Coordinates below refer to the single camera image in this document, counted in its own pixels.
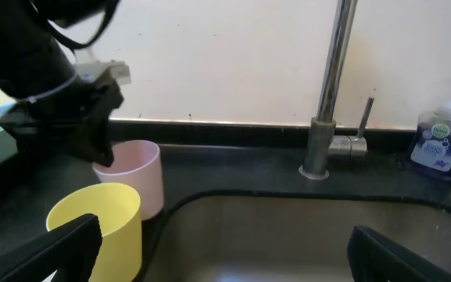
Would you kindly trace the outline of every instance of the black countertop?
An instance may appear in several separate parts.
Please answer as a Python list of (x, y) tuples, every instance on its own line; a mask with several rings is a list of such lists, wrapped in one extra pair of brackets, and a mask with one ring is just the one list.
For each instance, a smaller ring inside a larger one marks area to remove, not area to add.
[[(155, 219), (143, 223), (143, 268), (168, 216), (207, 195), (402, 201), (451, 212), (451, 184), (404, 169), (400, 155), (371, 152), (357, 161), (331, 161), (330, 178), (324, 181), (299, 174), (303, 157), (299, 149), (162, 145), (165, 205)], [(60, 155), (24, 183), (9, 184), (0, 200), (0, 255), (45, 233), (45, 218), (57, 201), (98, 182), (91, 164)]]

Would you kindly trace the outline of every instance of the white wall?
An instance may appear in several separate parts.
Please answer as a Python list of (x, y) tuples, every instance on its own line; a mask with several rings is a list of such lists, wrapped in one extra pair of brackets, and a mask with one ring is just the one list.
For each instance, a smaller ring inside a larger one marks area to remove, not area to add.
[[(337, 1), (123, 0), (78, 61), (123, 60), (132, 83), (114, 118), (308, 125)], [(86, 40), (99, 17), (66, 33)], [(414, 128), (451, 95), (451, 0), (359, 0), (335, 120)]]

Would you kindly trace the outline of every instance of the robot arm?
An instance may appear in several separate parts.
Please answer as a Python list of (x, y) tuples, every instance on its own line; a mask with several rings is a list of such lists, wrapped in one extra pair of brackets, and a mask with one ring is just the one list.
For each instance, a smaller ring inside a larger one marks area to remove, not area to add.
[[(82, 70), (58, 43), (74, 50), (91, 45), (108, 25), (118, 0), (0, 0), (0, 89), (16, 100), (0, 125), (20, 149), (66, 151), (110, 166), (108, 118), (123, 102), (108, 67)], [(49, 23), (69, 27), (105, 10), (87, 44), (62, 36)]]

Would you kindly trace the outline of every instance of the bottle label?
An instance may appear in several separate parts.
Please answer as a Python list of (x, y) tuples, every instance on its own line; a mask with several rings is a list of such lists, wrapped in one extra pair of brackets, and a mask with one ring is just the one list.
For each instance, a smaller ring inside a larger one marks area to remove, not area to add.
[(418, 164), (447, 172), (451, 169), (450, 135), (448, 125), (436, 124), (431, 130), (424, 130), (422, 138), (415, 144), (410, 158)]

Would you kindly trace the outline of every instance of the soap bottle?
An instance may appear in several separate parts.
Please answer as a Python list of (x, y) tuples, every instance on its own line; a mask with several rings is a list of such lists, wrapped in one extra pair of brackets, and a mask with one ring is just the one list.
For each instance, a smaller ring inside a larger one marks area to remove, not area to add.
[(417, 133), (404, 164), (422, 174), (451, 182), (451, 101), (419, 115)]

